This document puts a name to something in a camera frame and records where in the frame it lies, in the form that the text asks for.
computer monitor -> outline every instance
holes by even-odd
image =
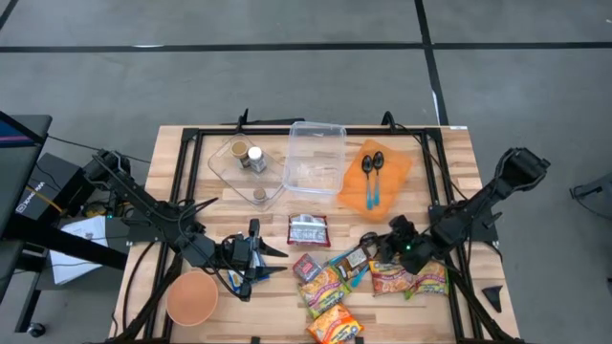
[[[31,147],[44,142],[44,138],[0,111],[0,148]]]

blue spoon handle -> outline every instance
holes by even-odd
[[[370,191],[370,179],[366,179],[365,182],[367,183],[367,199],[366,201],[366,205],[367,205],[367,209],[368,210],[372,210],[372,208],[374,207],[372,205],[372,192]]]
[[[361,278],[364,276],[364,274],[370,269],[369,266],[366,266],[361,272],[360,274],[358,274],[357,276],[355,276],[355,278],[353,278],[353,281],[351,282],[351,287],[356,288],[360,282],[361,282]]]
[[[376,173],[376,184],[374,185],[374,205],[378,205],[381,202],[381,198],[379,196],[379,174]]]

yellow snack bag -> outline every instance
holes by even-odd
[[[337,304],[308,327],[308,332],[319,344],[341,344],[363,330],[342,304]]]
[[[374,296],[388,292],[409,290],[414,285],[415,276],[408,273],[398,262],[397,257],[391,263],[370,261]]]
[[[405,291],[404,298],[407,300],[422,292],[448,295],[447,270],[442,265],[427,263],[416,275],[414,285]]]
[[[310,283],[299,287],[299,293],[314,319],[334,307],[350,292],[336,268],[332,266],[323,269]]]

black spoon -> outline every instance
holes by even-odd
[[[363,160],[361,161],[361,169],[363,170],[363,172],[365,172],[366,189],[367,189],[367,198],[365,200],[365,204],[368,210],[372,210],[372,208],[374,207],[372,205],[372,192],[370,191],[370,172],[372,172],[372,167],[373,167],[372,157],[368,155],[363,157]]]
[[[374,168],[376,168],[376,184],[374,185],[374,205],[378,205],[381,202],[380,189],[379,189],[379,170],[383,168],[384,155],[383,152],[379,151],[374,154]]]

jar lid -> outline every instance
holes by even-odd
[[[231,145],[231,154],[235,158],[245,158],[247,156],[247,144],[243,141],[236,141]]]
[[[249,159],[259,160],[261,159],[261,148],[259,147],[251,147],[249,148]]]
[[[252,192],[252,196],[256,199],[256,200],[263,200],[266,198],[266,190],[264,190],[261,187],[258,187],[256,189],[253,190]]]

